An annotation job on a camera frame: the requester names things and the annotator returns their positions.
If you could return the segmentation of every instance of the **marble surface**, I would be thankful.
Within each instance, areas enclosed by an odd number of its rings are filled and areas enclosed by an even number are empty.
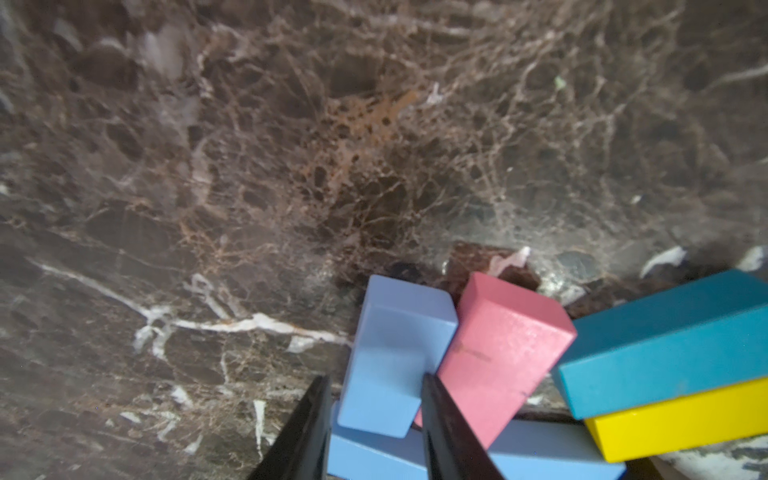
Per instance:
[[[4,480],[244,478],[338,392],[368,275],[460,285],[457,242],[530,246],[574,317],[766,278],[764,0],[1,0],[0,29]],[[550,382],[521,416],[568,420]]]

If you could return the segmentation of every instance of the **yellow block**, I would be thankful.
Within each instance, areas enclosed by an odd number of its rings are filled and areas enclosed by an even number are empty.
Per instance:
[[[768,433],[768,377],[600,415],[584,423],[608,462]]]

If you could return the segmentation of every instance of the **toy block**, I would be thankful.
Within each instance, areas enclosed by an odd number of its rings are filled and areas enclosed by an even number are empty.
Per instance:
[[[768,433],[768,377],[586,419],[609,462]]]
[[[402,438],[458,326],[442,290],[373,275],[339,407],[339,425]]]
[[[615,480],[624,471],[624,464],[602,459],[582,425],[512,420],[489,455],[508,480]],[[346,480],[427,480],[424,458],[418,430],[394,439],[333,422],[331,475]]]
[[[488,454],[509,480],[616,480],[624,463],[603,460],[583,425],[511,420]]]
[[[328,473],[346,480],[427,480],[422,433],[396,439],[339,425],[333,408]]]
[[[576,330],[555,300],[479,272],[459,300],[458,317],[437,376],[487,449]]]
[[[768,375],[768,283],[739,270],[575,325],[552,377],[577,419]]]

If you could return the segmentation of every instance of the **painted wooden block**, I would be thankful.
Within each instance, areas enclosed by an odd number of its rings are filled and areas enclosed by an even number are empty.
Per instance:
[[[577,419],[768,375],[768,283],[739,270],[575,325],[552,376]]]
[[[458,319],[442,290],[373,275],[346,370],[341,426],[402,438],[421,405]]]
[[[609,462],[768,433],[768,377],[586,419]]]
[[[553,299],[475,272],[438,377],[488,448],[576,337]],[[421,416],[416,417],[421,425]]]
[[[615,480],[623,463],[603,460],[583,425],[511,420],[488,450],[509,480]]]
[[[624,464],[607,463],[582,425],[512,420],[489,452],[508,480],[615,480]],[[427,480],[422,433],[403,439],[333,423],[328,473],[347,480]]]
[[[427,480],[422,433],[410,429],[404,438],[347,429],[333,409],[328,473],[345,480]]]

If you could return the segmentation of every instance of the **pink block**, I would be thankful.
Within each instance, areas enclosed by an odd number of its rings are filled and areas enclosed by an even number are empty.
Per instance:
[[[555,365],[576,329],[560,303],[475,272],[438,377],[487,449]],[[415,422],[422,424],[421,411]]]

